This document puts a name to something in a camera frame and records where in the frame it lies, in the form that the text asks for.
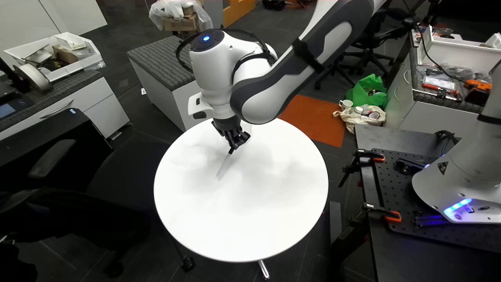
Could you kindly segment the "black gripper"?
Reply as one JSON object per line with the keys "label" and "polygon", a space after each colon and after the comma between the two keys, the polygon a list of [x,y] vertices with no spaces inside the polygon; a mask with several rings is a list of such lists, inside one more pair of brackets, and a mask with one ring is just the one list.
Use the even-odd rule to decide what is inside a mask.
{"label": "black gripper", "polygon": [[240,120],[237,117],[231,117],[228,120],[214,120],[212,128],[226,140],[229,146],[228,154],[237,151],[250,138],[250,135],[242,131]]}

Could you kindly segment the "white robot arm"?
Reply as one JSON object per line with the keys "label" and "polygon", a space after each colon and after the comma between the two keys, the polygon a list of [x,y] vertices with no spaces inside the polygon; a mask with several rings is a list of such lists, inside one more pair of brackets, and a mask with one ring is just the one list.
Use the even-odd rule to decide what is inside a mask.
{"label": "white robot arm", "polygon": [[[237,149],[240,126],[267,124],[305,82],[323,71],[367,27],[386,0],[317,0],[306,29],[279,55],[259,40],[239,40],[222,29],[198,34],[189,71],[201,93],[190,115],[212,118]],[[453,225],[501,223],[501,93],[491,91],[475,128],[452,149],[411,178],[416,196]]]}

